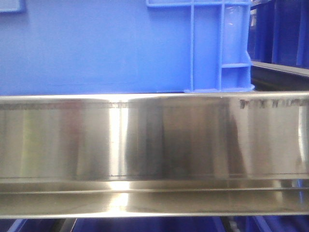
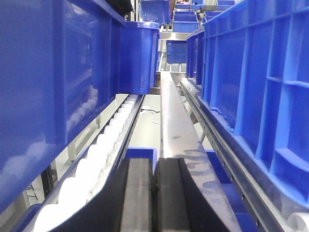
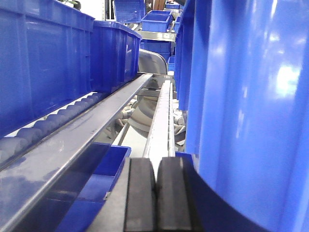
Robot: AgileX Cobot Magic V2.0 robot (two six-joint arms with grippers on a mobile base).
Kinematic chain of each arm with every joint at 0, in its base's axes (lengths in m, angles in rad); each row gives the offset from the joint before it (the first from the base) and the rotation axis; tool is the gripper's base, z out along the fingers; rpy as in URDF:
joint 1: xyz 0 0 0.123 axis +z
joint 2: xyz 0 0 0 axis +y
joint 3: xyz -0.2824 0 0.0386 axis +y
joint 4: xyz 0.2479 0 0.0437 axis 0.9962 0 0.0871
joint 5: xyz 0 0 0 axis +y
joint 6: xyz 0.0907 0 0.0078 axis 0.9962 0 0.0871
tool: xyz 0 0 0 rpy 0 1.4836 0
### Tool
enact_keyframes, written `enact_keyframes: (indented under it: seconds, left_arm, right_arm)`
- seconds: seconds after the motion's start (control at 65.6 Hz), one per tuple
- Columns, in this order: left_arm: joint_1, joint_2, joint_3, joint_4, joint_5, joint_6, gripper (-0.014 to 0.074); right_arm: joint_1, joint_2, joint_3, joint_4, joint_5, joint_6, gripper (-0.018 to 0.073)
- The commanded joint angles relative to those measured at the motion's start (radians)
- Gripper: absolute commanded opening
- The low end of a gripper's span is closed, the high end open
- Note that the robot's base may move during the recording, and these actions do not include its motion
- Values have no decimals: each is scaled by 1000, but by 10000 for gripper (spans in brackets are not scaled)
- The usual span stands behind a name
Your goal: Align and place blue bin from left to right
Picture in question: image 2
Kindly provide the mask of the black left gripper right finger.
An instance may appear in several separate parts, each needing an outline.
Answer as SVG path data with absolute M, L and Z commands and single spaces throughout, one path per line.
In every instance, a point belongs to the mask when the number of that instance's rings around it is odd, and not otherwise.
M 239 232 L 235 214 L 227 208 L 220 215 L 205 199 L 191 177 L 184 159 L 160 158 L 153 188 L 154 232 Z

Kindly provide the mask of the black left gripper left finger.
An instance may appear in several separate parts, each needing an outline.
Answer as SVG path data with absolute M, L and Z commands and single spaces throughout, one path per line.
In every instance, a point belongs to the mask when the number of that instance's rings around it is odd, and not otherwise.
M 149 232 L 152 165 L 126 159 L 103 189 L 55 232 Z

